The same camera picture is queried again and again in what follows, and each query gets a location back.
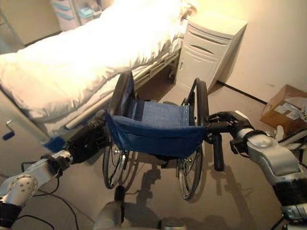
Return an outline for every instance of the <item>storage drawer unit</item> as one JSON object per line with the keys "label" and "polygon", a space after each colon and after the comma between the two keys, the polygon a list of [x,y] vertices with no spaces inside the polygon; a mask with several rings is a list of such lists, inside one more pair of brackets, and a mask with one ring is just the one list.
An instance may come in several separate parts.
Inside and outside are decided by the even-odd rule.
{"label": "storage drawer unit", "polygon": [[51,5],[58,17],[62,31],[72,30],[81,25],[72,1],[52,0]]}
{"label": "storage drawer unit", "polygon": [[189,19],[181,50],[177,83],[190,89],[196,77],[210,89],[242,35],[246,22],[213,12]]}

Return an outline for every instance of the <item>bedside cabinet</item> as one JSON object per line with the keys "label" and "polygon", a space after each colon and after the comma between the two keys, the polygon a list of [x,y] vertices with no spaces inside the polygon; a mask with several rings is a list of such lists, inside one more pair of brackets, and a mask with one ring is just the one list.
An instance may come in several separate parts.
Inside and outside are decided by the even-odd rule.
{"label": "bedside cabinet", "polygon": [[195,78],[200,78],[210,89],[246,25],[245,21],[214,12],[191,17],[180,53],[177,84],[189,90]]}

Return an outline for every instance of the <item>baseboard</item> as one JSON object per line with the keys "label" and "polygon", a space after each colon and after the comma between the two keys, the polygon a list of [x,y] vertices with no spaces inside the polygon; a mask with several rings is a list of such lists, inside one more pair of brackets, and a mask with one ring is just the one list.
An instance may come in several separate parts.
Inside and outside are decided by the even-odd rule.
{"label": "baseboard", "polygon": [[260,103],[262,103],[262,104],[267,104],[267,102],[265,102],[265,101],[263,101],[263,100],[261,100],[261,99],[259,99],[259,98],[257,98],[257,97],[254,97],[253,95],[250,95],[250,94],[248,94],[248,93],[246,93],[246,92],[243,92],[243,91],[241,91],[241,90],[238,90],[238,89],[235,88],[235,87],[232,87],[232,86],[230,86],[230,85],[227,85],[227,84],[224,83],[224,82],[221,82],[221,81],[218,80],[217,83],[220,84],[220,85],[223,85],[223,86],[225,86],[225,87],[227,87],[227,88],[229,88],[229,89],[231,89],[231,90],[233,90],[233,91],[236,91],[236,92],[238,92],[238,93],[240,93],[240,94],[242,94],[242,95],[244,95],[244,96],[247,96],[247,97],[249,97],[249,98],[251,98],[251,99],[254,99],[254,100],[256,100],[257,102],[260,102]]}

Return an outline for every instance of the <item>cardboard box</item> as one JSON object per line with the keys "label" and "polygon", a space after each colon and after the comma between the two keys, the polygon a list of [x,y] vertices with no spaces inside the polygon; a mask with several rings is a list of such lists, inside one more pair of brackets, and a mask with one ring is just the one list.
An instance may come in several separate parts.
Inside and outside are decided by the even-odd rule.
{"label": "cardboard box", "polygon": [[307,106],[307,92],[285,85],[265,106],[260,121],[276,128],[283,126],[286,135],[307,128],[301,109]]}

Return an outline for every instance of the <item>white bedsheet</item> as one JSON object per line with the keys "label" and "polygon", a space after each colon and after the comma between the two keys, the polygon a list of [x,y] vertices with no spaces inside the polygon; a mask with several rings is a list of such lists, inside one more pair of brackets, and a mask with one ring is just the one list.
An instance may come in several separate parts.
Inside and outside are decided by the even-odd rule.
{"label": "white bedsheet", "polygon": [[111,93],[118,73],[179,49],[188,8],[180,0],[119,1],[85,26],[1,55],[0,85],[52,137]]}

